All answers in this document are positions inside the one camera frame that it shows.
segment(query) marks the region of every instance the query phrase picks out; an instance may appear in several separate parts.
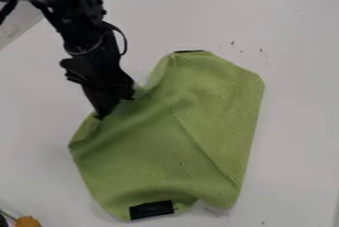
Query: white table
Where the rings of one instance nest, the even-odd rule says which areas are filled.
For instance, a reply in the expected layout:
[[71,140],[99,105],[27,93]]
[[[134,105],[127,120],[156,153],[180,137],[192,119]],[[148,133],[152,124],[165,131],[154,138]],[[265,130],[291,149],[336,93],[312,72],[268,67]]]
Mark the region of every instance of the white table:
[[[333,226],[339,0],[105,2],[107,20],[128,36],[123,65],[138,81],[171,51],[206,49],[257,72],[267,86],[236,206],[225,212],[199,203],[135,226]],[[123,226],[91,199],[67,151],[91,108],[64,79],[57,65],[64,57],[46,21],[0,53],[0,200],[47,226]]]

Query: towel label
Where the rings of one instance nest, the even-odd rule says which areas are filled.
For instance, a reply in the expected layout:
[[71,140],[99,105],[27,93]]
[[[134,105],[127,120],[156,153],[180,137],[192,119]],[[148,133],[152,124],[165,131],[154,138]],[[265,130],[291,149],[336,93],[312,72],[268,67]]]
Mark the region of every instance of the towel label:
[[139,206],[130,207],[132,220],[174,214],[173,205],[170,200],[153,203],[145,203]]

